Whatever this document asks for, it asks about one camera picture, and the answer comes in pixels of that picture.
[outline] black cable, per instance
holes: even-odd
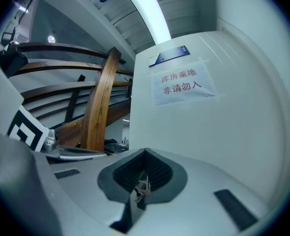
[[[31,5],[31,3],[33,2],[33,0],[30,0],[30,2],[28,3],[27,7],[26,7],[26,10],[23,12],[21,18],[19,19],[19,24],[21,23],[21,20],[23,19],[25,13],[27,12],[29,6]]]

